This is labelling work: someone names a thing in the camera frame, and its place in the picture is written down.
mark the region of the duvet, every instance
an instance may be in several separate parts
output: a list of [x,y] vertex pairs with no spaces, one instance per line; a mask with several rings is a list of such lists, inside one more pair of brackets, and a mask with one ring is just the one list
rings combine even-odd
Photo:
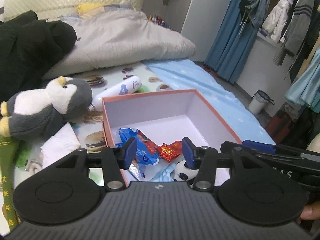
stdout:
[[111,9],[88,20],[69,17],[63,21],[74,28],[78,41],[44,79],[146,59],[187,58],[196,53],[191,41],[149,22],[143,12]]

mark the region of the blue plastic bag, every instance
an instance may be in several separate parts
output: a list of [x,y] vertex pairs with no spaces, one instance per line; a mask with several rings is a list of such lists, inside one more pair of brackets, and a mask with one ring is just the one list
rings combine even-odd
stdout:
[[140,130],[133,131],[131,128],[119,128],[122,143],[116,143],[121,147],[130,137],[137,139],[136,161],[140,165],[155,164],[159,158],[157,145],[147,138]]

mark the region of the penguin's yellow beak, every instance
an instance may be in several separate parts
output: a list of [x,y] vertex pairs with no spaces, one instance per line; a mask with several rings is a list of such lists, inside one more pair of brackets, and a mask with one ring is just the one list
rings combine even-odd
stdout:
[[57,78],[57,83],[60,86],[64,86],[67,83],[67,79],[65,77],[60,76],[60,77]]

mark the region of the plush toy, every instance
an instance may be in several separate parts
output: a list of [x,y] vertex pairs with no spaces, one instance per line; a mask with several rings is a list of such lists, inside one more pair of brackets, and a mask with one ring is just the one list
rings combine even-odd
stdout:
[[59,77],[46,88],[19,92],[0,105],[0,134],[29,140],[55,135],[63,119],[83,114],[92,101],[89,84],[78,78]]
[[174,181],[187,180],[191,185],[199,170],[192,170],[188,167],[185,160],[179,162],[174,170]]

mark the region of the white trash bin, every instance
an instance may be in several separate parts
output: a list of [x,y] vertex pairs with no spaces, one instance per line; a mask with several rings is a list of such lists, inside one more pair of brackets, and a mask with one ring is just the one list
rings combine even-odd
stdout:
[[271,103],[273,105],[275,104],[275,102],[270,99],[270,97],[265,92],[263,92],[262,90],[258,90],[252,97],[252,101],[248,107],[249,111],[255,115],[259,114],[267,103]]

